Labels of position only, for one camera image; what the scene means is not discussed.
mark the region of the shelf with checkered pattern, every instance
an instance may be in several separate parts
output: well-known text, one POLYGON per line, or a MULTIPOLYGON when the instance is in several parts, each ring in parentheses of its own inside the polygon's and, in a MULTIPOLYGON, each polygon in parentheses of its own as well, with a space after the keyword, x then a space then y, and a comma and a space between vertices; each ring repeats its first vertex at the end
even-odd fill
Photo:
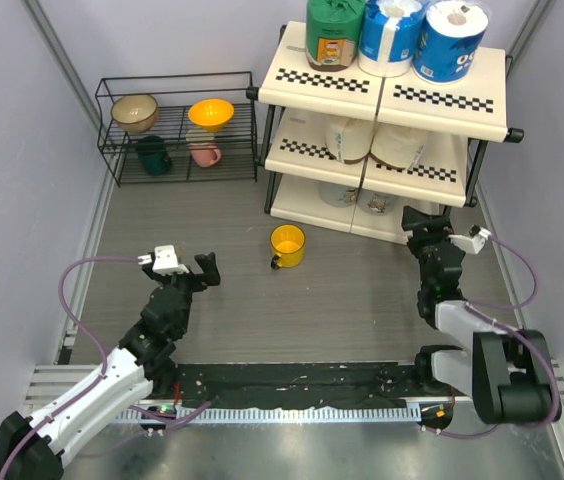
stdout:
POLYGON ((420 162, 413 168, 398 170, 369 158, 362 188, 463 207, 467 158, 466 137, 432 132, 420 162))
POLYGON ((462 80, 439 85, 423 80, 412 69, 400 77, 375 77, 357 62, 340 72, 318 72, 306 59, 305 31, 304 23, 288 23, 258 91, 259 101, 481 140, 505 140, 504 50, 478 48, 462 80))
POLYGON ((502 142, 508 132, 505 63, 504 50, 480 47, 458 82, 432 84, 413 70, 387 78, 378 121, 502 142))
POLYGON ((283 175, 271 216, 349 233, 355 207, 331 206, 322 201, 319 189, 317 180, 283 175))
POLYGON ((346 70, 318 72, 306 59, 306 26, 289 22, 258 92, 270 105, 374 120, 382 79, 364 73, 357 62, 346 70))
POLYGON ((265 168, 357 188, 364 162, 346 165, 332 160, 324 140, 324 115, 289 108, 271 144, 265 168))

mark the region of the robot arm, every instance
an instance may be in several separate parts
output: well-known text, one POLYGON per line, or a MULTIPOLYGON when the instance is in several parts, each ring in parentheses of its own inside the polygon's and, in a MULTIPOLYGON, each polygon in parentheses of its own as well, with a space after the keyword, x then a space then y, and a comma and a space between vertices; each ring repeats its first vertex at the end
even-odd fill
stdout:
POLYGON ((170 355, 175 341, 184 336, 189 323, 193 293, 220 284, 215 254, 196 255, 203 273, 193 274, 179 262, 171 245, 139 257, 143 271, 161 284, 151 294, 117 348, 107 358, 102 380, 82 393, 102 375, 102 366, 55 401, 23 418, 9 415, 0 426, 0 471, 6 458, 34 426, 46 423, 17 455, 7 480, 58 480, 64 468, 98 432, 120 412, 151 393, 162 393, 174 383, 175 364, 170 355), (73 400, 56 417, 52 413, 73 400))
MULTIPOLYGON (((413 232, 408 247, 420 264, 420 316, 461 345, 423 347, 415 362, 418 381, 447 384, 470 396, 486 424, 547 418, 552 403, 550 381, 539 360, 508 332, 472 313, 459 288, 465 254, 479 253, 491 232, 474 226, 468 237, 456 235, 448 217, 425 215, 411 207, 404 208, 402 228, 413 232)), ((551 364, 540 332, 517 333, 551 364)))

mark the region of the blue paper towel package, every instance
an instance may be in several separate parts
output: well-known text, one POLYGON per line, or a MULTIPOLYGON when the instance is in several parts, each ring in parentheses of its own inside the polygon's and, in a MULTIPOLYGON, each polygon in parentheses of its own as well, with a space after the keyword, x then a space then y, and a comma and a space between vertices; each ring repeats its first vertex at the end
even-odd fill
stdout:
POLYGON ((462 0, 436 3, 426 12, 413 68, 423 79, 450 83, 468 72, 489 23, 484 7, 462 0))
POLYGON ((360 68, 395 77, 411 66, 428 1, 371 0, 360 36, 360 68))

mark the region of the black wire rack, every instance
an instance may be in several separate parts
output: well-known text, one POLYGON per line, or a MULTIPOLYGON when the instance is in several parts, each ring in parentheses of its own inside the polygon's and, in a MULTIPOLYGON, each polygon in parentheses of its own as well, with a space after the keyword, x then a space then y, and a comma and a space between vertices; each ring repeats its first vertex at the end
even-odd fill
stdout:
POLYGON ((257 124, 253 100, 245 91, 253 86, 251 72, 192 75, 103 78, 95 94, 100 113, 98 149, 118 186, 131 183, 195 182, 254 179, 257 181, 257 124), (141 134, 127 133, 111 117, 111 107, 126 95, 150 94, 158 102, 158 120, 141 134), (221 160, 202 168, 193 161, 187 132, 195 125, 189 108, 200 100, 222 98, 231 102, 235 113, 215 133, 214 143, 221 160), (170 169, 151 175, 143 167, 135 146, 138 140, 157 135, 164 140, 170 169))

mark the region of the plastic wrapped roll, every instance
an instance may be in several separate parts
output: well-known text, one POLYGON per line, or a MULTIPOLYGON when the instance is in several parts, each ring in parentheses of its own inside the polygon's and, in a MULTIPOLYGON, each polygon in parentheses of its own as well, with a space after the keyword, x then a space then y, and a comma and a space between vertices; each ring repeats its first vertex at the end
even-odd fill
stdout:
POLYGON ((365 0, 309 0, 306 56, 316 70, 344 70, 355 60, 365 0))
POLYGON ((373 139, 371 157, 393 168, 408 169, 420 161, 428 139, 427 130, 382 123, 373 139))
POLYGON ((378 77, 405 74, 411 67, 427 4, 417 0, 371 0, 360 37, 360 68, 378 77))
POLYGON ((342 163, 358 163, 371 149, 375 124, 367 120, 328 115, 324 136, 329 153, 342 163))

